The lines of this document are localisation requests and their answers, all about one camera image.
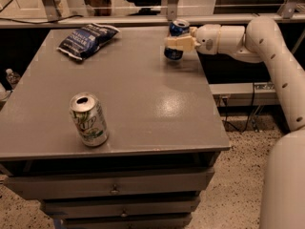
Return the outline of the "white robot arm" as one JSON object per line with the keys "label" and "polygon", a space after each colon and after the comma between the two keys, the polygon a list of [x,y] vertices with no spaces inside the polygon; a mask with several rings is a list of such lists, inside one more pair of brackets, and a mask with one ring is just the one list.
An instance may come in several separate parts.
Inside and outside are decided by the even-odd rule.
{"label": "white robot arm", "polygon": [[259,229],[305,229],[305,71],[274,19],[258,16],[245,27],[206,24],[199,28],[178,19],[169,26],[165,46],[265,64],[290,132],[277,141],[268,157]]}

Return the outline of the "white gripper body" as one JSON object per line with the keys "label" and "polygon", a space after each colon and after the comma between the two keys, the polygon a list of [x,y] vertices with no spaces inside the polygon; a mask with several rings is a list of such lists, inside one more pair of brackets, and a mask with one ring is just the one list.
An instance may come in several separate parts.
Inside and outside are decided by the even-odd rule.
{"label": "white gripper body", "polygon": [[198,46],[196,50],[203,54],[217,54],[219,33],[221,26],[207,24],[197,29],[195,38]]}

